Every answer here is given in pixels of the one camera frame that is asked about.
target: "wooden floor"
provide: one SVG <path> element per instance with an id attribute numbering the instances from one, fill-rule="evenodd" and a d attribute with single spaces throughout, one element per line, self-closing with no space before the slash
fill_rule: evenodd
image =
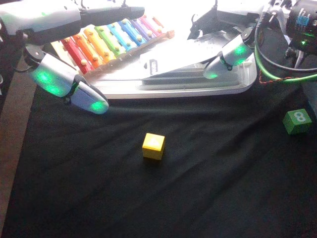
<path id="1" fill-rule="evenodd" d="M 31 78 L 16 73 L 0 115 L 0 237 L 35 89 Z"/>

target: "blue label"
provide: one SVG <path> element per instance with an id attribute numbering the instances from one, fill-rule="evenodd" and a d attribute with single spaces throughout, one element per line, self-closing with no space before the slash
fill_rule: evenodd
<path id="1" fill-rule="evenodd" d="M 309 17 L 299 16 L 299 17 L 297 18 L 296 23 L 299 24 L 299 25 L 302 25 L 302 26 L 307 26 L 308 23 L 309 23 Z"/>

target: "black fabric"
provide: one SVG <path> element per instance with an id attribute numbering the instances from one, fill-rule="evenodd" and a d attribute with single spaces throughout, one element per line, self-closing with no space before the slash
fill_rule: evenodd
<path id="1" fill-rule="evenodd" d="M 109 103 L 98 116 L 37 89 L 3 238 L 313 237 L 317 128 L 300 86 Z M 313 127 L 289 136 L 301 108 Z M 147 132 L 166 136 L 159 164 L 142 158 Z"/>

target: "green cube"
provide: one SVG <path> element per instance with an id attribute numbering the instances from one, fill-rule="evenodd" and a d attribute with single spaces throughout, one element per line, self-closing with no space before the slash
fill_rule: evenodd
<path id="1" fill-rule="evenodd" d="M 288 112 L 283 119 L 283 124 L 288 134 L 295 135 L 308 131 L 312 120 L 305 109 L 300 109 Z"/>

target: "xylophone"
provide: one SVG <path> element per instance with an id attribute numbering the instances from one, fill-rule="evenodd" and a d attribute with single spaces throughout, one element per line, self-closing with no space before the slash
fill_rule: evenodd
<path id="1" fill-rule="evenodd" d="M 124 19 L 105 26 L 90 25 L 72 37 L 53 42 L 52 46 L 62 60 L 71 62 L 86 74 L 172 37 L 174 31 L 166 30 L 155 17 L 144 15 L 136 20 Z"/>

